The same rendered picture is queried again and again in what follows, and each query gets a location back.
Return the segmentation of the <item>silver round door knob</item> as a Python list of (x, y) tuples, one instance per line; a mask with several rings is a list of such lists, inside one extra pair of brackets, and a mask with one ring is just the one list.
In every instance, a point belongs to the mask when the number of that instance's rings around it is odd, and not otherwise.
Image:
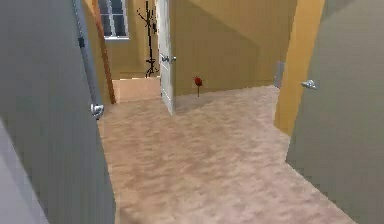
[(91, 104), (90, 105), (90, 111), (92, 116), (98, 120), (100, 119), (104, 114), (104, 106), (99, 104)]

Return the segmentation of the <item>black coat stand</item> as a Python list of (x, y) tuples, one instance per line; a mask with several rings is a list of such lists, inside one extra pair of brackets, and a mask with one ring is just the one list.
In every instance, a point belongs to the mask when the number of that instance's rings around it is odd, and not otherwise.
[(137, 10), (137, 15), (145, 22), (145, 27), (147, 28), (149, 58), (146, 60), (146, 63), (149, 64), (149, 68), (145, 72), (145, 77), (150, 78), (152, 74), (158, 72), (158, 69), (155, 67), (156, 59), (153, 57), (152, 46), (152, 35), (157, 31), (157, 27), (153, 21), (154, 11), (149, 7), (149, 0), (145, 0), (145, 14), (142, 15), (140, 10)]

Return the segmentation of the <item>white room door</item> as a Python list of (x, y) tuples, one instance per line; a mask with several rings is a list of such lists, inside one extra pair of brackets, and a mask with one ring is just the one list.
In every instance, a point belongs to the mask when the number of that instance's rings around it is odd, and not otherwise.
[(158, 53), (161, 98), (170, 113), (174, 114), (172, 78), (172, 49), (170, 34), (169, 0), (156, 0)]

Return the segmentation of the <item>red plunger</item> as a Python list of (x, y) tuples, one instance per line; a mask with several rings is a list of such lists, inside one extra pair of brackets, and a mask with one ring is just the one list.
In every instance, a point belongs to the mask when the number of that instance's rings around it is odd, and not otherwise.
[(200, 77), (196, 76), (194, 78), (194, 83), (197, 86), (197, 96), (200, 96), (200, 87), (203, 85), (203, 81)]

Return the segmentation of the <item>grey room door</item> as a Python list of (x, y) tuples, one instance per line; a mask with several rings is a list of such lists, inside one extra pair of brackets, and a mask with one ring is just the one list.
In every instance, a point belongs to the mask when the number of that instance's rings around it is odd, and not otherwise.
[(287, 163), (356, 224), (384, 224), (384, 0), (325, 0), (307, 80)]
[(0, 224), (115, 224), (81, 0), (0, 0)]

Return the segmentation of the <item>white framed window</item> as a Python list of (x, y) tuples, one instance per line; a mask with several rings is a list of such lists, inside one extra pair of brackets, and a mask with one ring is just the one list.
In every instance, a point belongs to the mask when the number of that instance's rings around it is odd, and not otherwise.
[(128, 18), (125, 0), (98, 0), (105, 39), (128, 39)]

